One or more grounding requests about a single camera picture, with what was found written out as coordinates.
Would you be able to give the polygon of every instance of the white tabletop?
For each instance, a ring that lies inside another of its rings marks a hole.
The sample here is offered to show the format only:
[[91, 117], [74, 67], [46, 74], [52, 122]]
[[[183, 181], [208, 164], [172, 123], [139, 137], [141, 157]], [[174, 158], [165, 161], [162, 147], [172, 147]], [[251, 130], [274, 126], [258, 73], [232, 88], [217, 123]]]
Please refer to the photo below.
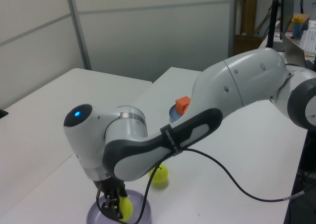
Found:
[[[63, 131], [71, 109], [130, 104], [151, 84], [73, 69], [8, 107], [0, 119], [0, 218], [73, 154]], [[51, 188], [47, 199], [53, 196]]]
[[[133, 103], [145, 116], [149, 134], [170, 123], [175, 99], [191, 96], [200, 72], [170, 68]], [[290, 195], [306, 131], [295, 126], [268, 101], [256, 102], [227, 117], [209, 137], [192, 146], [222, 162], [249, 193], [273, 199]], [[241, 193], [210, 160], [183, 152], [164, 162], [169, 186], [150, 188], [153, 224], [283, 223], [288, 202], [261, 203]], [[126, 182], [144, 193], [148, 176]], [[0, 224], [84, 224], [96, 188], [71, 156], [21, 202]]]

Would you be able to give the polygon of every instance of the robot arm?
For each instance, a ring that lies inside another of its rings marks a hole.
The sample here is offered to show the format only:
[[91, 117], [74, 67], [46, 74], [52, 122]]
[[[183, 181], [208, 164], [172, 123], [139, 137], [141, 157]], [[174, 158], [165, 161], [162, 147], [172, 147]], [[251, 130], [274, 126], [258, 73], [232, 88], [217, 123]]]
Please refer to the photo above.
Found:
[[316, 131], [316, 73], [286, 66], [269, 48], [207, 68], [195, 81], [187, 112], [151, 136], [143, 113], [130, 106], [102, 111], [82, 105], [90, 111], [82, 112], [82, 118], [79, 106], [67, 115], [64, 129], [90, 179], [130, 181], [214, 132], [234, 111], [263, 99], [295, 124]]

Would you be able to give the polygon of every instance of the orange cube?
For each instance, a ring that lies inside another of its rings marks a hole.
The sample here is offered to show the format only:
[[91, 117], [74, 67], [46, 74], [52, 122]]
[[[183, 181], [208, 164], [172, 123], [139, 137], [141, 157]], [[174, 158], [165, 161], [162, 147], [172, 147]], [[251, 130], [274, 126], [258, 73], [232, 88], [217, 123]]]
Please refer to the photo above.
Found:
[[191, 99], [187, 96], [176, 99], [176, 111], [178, 114], [183, 115], [190, 103]]

